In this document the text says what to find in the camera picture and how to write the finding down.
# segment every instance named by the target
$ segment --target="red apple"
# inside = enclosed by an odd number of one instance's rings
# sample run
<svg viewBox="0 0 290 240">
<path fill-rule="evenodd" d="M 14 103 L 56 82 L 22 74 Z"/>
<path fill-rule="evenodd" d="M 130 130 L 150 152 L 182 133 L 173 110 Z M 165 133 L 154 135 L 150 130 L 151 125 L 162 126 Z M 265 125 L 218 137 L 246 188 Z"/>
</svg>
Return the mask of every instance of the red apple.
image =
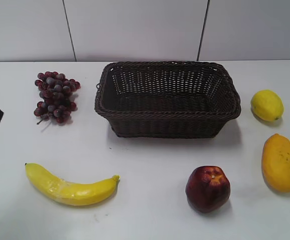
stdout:
<svg viewBox="0 0 290 240">
<path fill-rule="evenodd" d="M 220 167 L 201 166 L 190 175 L 186 195 L 196 210 L 209 213 L 229 199 L 230 183 Z"/>
</svg>

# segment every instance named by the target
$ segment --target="basket rim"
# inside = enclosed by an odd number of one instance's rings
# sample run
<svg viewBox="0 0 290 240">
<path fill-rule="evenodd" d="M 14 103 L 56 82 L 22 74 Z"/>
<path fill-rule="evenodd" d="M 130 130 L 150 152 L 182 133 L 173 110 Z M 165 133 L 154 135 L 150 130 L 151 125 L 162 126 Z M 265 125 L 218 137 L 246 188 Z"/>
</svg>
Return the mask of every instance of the basket rim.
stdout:
<svg viewBox="0 0 290 240">
<path fill-rule="evenodd" d="M 117 111 L 106 109 L 103 104 L 103 93 L 106 86 L 107 76 L 109 71 L 113 67 L 124 67 L 124 66 L 132 66 L 137 65 L 137 68 L 141 68 L 142 66 L 148 68 L 150 66 L 157 67 L 161 65 L 162 67 L 169 67 L 174 65 L 183 65 L 183 66 L 198 66 L 200 64 L 209 64 L 223 72 L 225 72 L 228 76 L 227 84 L 230 86 L 233 108 L 232 111 Z M 95 100 L 95 111 L 107 118 L 107 119 L 143 119 L 144 115 L 147 115 L 147 118 L 150 116 L 150 119 L 214 119 L 214 120 L 231 120 L 235 119 L 240 115 L 241 107 L 240 107 L 240 97 L 233 85 L 232 79 L 229 76 L 227 70 L 220 64 L 215 62 L 200 62 L 200 61 L 121 61 L 121 62 L 113 62 L 105 66 L 100 82 L 97 84 L 97 94 Z"/>
</svg>

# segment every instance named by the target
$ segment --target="yellow banana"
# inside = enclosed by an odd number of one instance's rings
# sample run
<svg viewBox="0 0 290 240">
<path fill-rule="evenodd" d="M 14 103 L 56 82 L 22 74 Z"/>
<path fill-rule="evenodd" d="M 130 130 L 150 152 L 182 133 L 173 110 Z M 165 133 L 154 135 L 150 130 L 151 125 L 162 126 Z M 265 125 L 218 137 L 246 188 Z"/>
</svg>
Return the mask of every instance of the yellow banana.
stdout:
<svg viewBox="0 0 290 240">
<path fill-rule="evenodd" d="M 65 181 L 52 175 L 36 163 L 26 163 L 26 174 L 30 182 L 51 199 L 67 205 L 85 206 L 99 203 L 115 191 L 119 176 L 92 184 Z"/>
</svg>

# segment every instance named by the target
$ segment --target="wicker basket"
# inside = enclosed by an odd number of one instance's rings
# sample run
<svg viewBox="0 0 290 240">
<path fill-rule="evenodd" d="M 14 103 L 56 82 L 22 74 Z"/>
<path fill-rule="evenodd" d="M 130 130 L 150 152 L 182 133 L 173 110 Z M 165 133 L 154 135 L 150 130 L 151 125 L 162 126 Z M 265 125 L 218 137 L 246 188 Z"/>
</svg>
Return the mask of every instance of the wicker basket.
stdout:
<svg viewBox="0 0 290 240">
<path fill-rule="evenodd" d="M 239 116 L 240 98 L 216 63 L 117 62 L 104 68 L 95 111 L 119 137 L 212 138 Z"/>
</svg>

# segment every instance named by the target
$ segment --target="tile grout line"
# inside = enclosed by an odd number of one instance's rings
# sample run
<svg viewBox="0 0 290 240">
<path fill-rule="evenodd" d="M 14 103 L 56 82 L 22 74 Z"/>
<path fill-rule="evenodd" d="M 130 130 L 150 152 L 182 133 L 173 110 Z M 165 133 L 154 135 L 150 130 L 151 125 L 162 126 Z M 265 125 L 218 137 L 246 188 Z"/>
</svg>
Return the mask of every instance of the tile grout line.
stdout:
<svg viewBox="0 0 290 240">
<path fill-rule="evenodd" d="M 76 53 L 75 53 L 75 48 L 74 48 L 74 43 L 73 43 L 73 38 L 71 37 L 71 32 L 70 32 L 70 27 L 69 27 L 69 22 L 68 22 L 68 17 L 67 17 L 66 6 L 65 6 L 65 2 L 64 2 L 64 0 L 62 0 L 62 1 L 63 1 L 64 10 L 65 10 L 65 15 L 66 15 L 66 21 L 67 21 L 68 32 L 69 32 L 70 41 L 71 41 L 71 47 L 73 48 L 75 61 L 77 61 Z"/>
<path fill-rule="evenodd" d="M 210 4 L 210 0 L 208 0 L 208 2 L 207 2 L 206 13 L 205 13 L 205 18 L 204 18 L 204 24 L 203 24 L 203 29 L 201 30 L 201 37 L 200 37 L 200 42 L 199 42 L 199 48 L 198 48 L 198 54 L 197 54 L 197 61 L 199 61 L 201 45 L 203 43 L 203 38 L 204 38 L 204 33 L 205 33 L 205 27 L 206 27 L 206 20 L 207 20 L 207 15 L 208 15 L 208 10 L 209 10 L 209 4 Z"/>
</svg>

